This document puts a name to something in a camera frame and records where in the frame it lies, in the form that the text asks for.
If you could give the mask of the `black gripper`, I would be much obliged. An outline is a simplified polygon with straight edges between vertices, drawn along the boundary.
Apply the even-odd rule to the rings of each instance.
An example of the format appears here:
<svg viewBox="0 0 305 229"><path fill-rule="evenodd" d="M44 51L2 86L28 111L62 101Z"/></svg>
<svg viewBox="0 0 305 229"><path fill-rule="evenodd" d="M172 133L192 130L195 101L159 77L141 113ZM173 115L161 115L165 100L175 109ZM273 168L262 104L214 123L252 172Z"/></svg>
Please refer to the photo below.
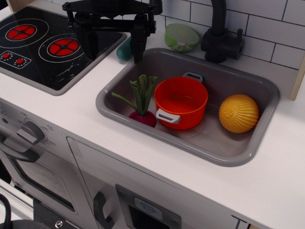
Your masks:
<svg viewBox="0 0 305 229"><path fill-rule="evenodd" d="M86 55L92 61L98 54L95 31L123 31L131 34L134 63L142 61L147 36L156 31L154 16L163 12L161 0L148 3L137 0L79 0L66 2L68 22L74 22L74 32Z"/></svg>

